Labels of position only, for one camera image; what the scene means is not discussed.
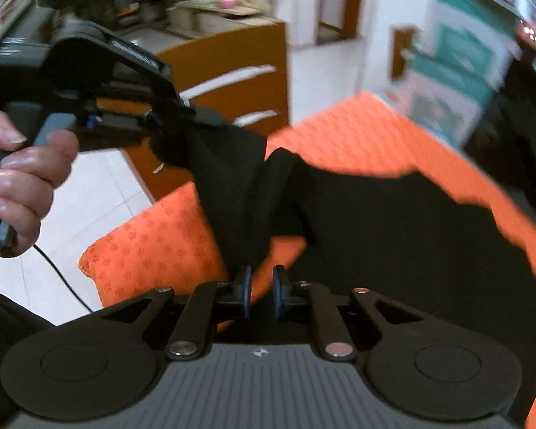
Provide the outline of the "person's left hand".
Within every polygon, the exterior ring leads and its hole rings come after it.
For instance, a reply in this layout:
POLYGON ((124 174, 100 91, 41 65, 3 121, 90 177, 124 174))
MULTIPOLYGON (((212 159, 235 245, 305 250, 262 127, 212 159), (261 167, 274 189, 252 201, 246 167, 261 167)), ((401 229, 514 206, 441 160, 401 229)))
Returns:
POLYGON ((15 232, 3 256, 14 258, 38 240, 41 221, 51 210, 54 191, 68 180, 79 152, 76 135, 58 130, 41 146, 27 138, 0 112, 0 149, 8 152, 0 165, 0 219, 15 232))

